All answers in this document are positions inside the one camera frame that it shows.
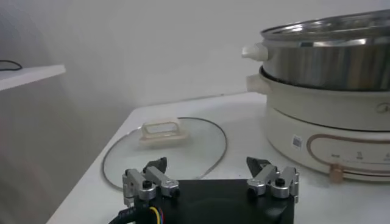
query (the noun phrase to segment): black screw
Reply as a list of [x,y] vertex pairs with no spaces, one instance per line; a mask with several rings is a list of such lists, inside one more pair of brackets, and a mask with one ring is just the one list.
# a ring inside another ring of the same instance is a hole
[[278,178],[275,180],[275,185],[278,187],[284,187],[285,186],[285,180],[282,178]]
[[149,180],[145,180],[142,182],[142,188],[143,189],[150,189],[152,188],[152,182]]

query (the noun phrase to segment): metal bracket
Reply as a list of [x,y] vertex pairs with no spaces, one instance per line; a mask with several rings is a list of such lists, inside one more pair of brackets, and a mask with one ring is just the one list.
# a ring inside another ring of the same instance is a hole
[[286,167],[280,176],[271,183],[271,194],[276,198],[288,198],[290,195],[298,202],[299,173],[293,167]]
[[265,166],[254,178],[247,180],[248,188],[260,196],[265,194],[267,184],[279,176],[277,168],[273,165]]
[[153,181],[155,184],[159,185],[163,196],[172,198],[179,196],[179,182],[177,180],[170,179],[156,167],[147,167],[145,177],[147,180]]
[[136,169],[128,169],[122,175],[124,204],[130,207],[133,197],[149,201],[156,197],[156,185],[145,179]]

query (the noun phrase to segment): stainless steel pot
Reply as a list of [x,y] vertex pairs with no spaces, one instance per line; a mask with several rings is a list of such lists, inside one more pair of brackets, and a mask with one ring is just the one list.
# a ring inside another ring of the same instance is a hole
[[290,85],[344,91],[390,91],[390,10],[273,27],[243,57]]

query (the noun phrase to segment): white countertop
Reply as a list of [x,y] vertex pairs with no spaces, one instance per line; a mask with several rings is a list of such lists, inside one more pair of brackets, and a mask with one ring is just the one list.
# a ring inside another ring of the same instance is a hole
[[295,166],[300,172],[299,203],[295,223],[366,224],[389,223],[390,184],[345,181],[328,182],[326,175],[304,168],[279,154],[264,137],[265,96],[238,94],[187,102],[143,107],[134,110],[85,172],[48,224],[107,224],[125,208],[122,192],[111,188],[101,175],[107,150],[127,132],[159,117],[201,117],[220,125],[229,140],[221,163],[205,178],[250,178],[246,157],[268,159],[283,168]]

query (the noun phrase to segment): glass lid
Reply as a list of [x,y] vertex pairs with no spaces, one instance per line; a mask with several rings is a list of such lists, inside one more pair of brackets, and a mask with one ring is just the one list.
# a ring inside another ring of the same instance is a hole
[[104,178],[122,189],[126,169],[142,171],[149,161],[166,157],[165,174],[175,180],[200,179],[225,155],[227,137],[212,121],[197,117],[160,119],[123,136],[102,162]]

